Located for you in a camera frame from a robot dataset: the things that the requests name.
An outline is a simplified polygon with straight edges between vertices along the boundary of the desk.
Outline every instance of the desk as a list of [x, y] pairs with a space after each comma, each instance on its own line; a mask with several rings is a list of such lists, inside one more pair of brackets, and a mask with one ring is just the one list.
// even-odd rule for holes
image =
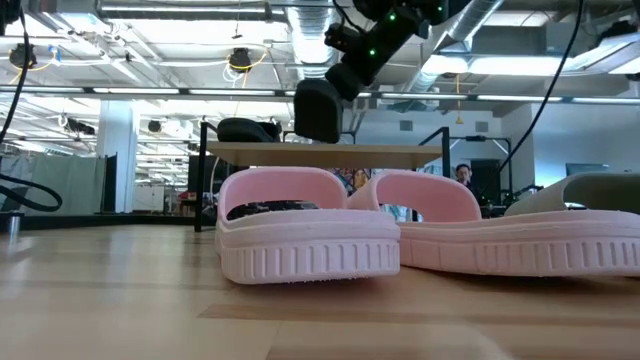
[[442, 156], [437, 146], [215, 142], [207, 150], [234, 166], [411, 170]]
[[640, 279], [402, 268], [242, 286], [223, 277], [214, 235], [157, 225], [28, 231], [9, 253], [5, 237], [1, 358], [640, 359]]

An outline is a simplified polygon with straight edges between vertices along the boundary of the fluorescent light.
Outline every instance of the fluorescent light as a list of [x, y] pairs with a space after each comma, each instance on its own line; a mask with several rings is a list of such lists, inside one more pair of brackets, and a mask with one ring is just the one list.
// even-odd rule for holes
[[393, 99], [393, 100], [467, 100], [467, 95], [458, 95], [458, 94], [438, 94], [438, 93], [429, 93], [429, 94], [411, 94], [411, 93], [383, 93], [381, 95], [383, 99]]
[[469, 71], [467, 60], [442, 55], [432, 55], [422, 66], [422, 72], [425, 74], [463, 74], [467, 71]]
[[180, 93], [180, 90], [178, 89], [159, 89], [159, 88], [94, 88], [93, 91], [99, 94], [175, 95]]
[[[15, 86], [0, 86], [0, 91], [15, 92]], [[83, 93], [82, 88], [74, 87], [48, 87], [48, 86], [25, 86], [22, 88], [24, 93]]]
[[[162, 6], [103, 6], [101, 8], [102, 11], [144, 11], [144, 12], [172, 12], [172, 11], [180, 11], [180, 12], [226, 12], [226, 13], [256, 13], [262, 14], [263, 10], [258, 9], [247, 9], [247, 8], [222, 8], [215, 6], [200, 6], [200, 7], [192, 7], [192, 6], [171, 6], [171, 7], [162, 7]], [[284, 11], [282, 10], [273, 10], [274, 14], [283, 15]]]
[[7, 129], [7, 134], [11, 134], [11, 135], [16, 135], [16, 136], [27, 136], [27, 134], [23, 133], [20, 130], [14, 130], [14, 129]]
[[600, 105], [640, 105], [640, 98], [573, 98], [573, 102]]
[[620, 66], [617, 69], [611, 71], [610, 74], [637, 74], [640, 73], [640, 57], [629, 61], [628, 63]]
[[164, 168], [164, 169], [149, 169], [149, 171], [157, 172], [157, 173], [173, 173], [173, 174], [181, 174], [181, 173], [186, 172], [187, 170]]
[[189, 92], [193, 95], [225, 95], [225, 96], [274, 96], [276, 94], [273, 90], [242, 90], [242, 89], [229, 89], [229, 90], [213, 90], [213, 89], [192, 89]]
[[164, 166], [164, 164], [158, 164], [158, 163], [139, 163], [137, 164], [137, 166], [139, 168], [160, 168], [160, 169], [164, 169], [166, 168], [166, 166]]
[[29, 141], [16, 140], [14, 141], [14, 143], [17, 145], [18, 148], [22, 150], [35, 151], [35, 152], [44, 152], [45, 150], [44, 146], [29, 142]]
[[174, 155], [174, 154], [138, 154], [137, 158], [147, 158], [147, 159], [189, 159], [187, 155]]
[[[518, 95], [479, 95], [478, 100], [484, 101], [514, 101], [514, 102], [542, 102], [544, 96], [518, 96]], [[561, 97], [550, 97], [549, 102], [559, 102]]]
[[469, 72], [483, 75], [551, 76], [562, 59], [558, 57], [481, 57], [469, 65]]

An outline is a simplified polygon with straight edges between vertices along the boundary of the pillar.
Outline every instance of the pillar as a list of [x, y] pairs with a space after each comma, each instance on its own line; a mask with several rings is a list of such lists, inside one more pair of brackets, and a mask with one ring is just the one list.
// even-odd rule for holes
[[102, 100], [98, 124], [100, 156], [117, 155], [116, 201], [117, 213], [133, 211], [133, 191], [136, 176], [136, 152], [140, 118], [132, 101]]

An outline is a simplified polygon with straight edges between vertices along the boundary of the black metal frame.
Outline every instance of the black metal frame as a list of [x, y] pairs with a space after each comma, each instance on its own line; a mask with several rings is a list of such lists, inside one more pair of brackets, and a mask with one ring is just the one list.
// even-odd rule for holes
[[207, 157], [207, 135], [209, 130], [212, 130], [216, 134], [218, 128], [210, 123], [203, 121], [200, 123], [200, 152], [198, 155], [198, 181], [196, 190], [196, 217], [194, 221], [195, 232], [202, 232], [202, 203], [204, 198], [204, 169], [206, 165]]
[[[507, 144], [507, 157], [511, 154], [511, 139], [509, 138], [492, 138], [492, 137], [476, 137], [476, 136], [467, 136], [467, 137], [459, 137], [453, 136], [450, 138], [451, 140], [465, 140], [472, 142], [485, 142], [487, 140], [495, 140], [495, 141], [504, 141]], [[507, 163], [507, 168], [509, 169], [509, 192], [513, 193], [513, 172], [511, 171], [511, 159]]]
[[[436, 130], [433, 134], [429, 135], [426, 139], [422, 140], [418, 146], [424, 146], [429, 141], [435, 139], [436, 136], [442, 134], [442, 176], [451, 177], [451, 149], [449, 149], [449, 143], [451, 141], [451, 137], [449, 136], [449, 127], [443, 126], [440, 129]], [[414, 222], [418, 222], [418, 212], [415, 210], [411, 210], [411, 219]]]

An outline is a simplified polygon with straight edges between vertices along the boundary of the pink slide sandal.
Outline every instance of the pink slide sandal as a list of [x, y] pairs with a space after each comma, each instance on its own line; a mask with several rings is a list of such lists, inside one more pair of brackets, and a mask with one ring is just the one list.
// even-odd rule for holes
[[405, 266], [505, 276], [640, 275], [640, 216], [634, 213], [552, 211], [482, 220], [466, 187], [410, 171], [377, 175], [348, 204], [362, 210], [401, 205], [422, 214], [425, 223], [400, 224]]
[[[318, 210], [292, 210], [228, 220], [243, 204], [305, 200]], [[269, 167], [240, 171], [222, 185], [216, 249], [222, 271], [241, 284], [395, 275], [400, 229], [390, 214], [348, 210], [347, 192], [331, 173]]]

